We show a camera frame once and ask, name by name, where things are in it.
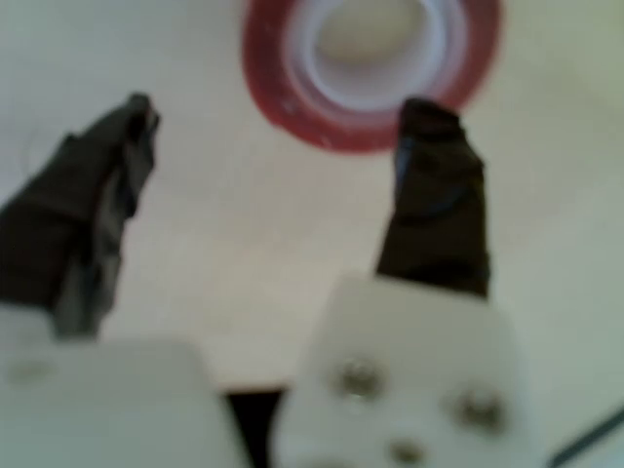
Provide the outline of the black-taped gripper right finger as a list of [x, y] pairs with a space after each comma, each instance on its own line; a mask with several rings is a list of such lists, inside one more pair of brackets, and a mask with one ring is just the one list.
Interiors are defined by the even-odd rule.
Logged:
[[276, 467], [542, 467], [522, 354], [488, 300], [485, 165], [404, 104], [373, 277], [341, 280], [272, 429]]

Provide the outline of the black-taped gripper left finger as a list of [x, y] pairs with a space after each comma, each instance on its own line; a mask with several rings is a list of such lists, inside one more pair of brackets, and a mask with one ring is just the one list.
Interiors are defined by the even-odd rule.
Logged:
[[126, 223], [155, 168], [160, 115], [132, 94], [77, 134], [1, 209], [1, 302], [64, 339], [98, 335], [112, 309]]

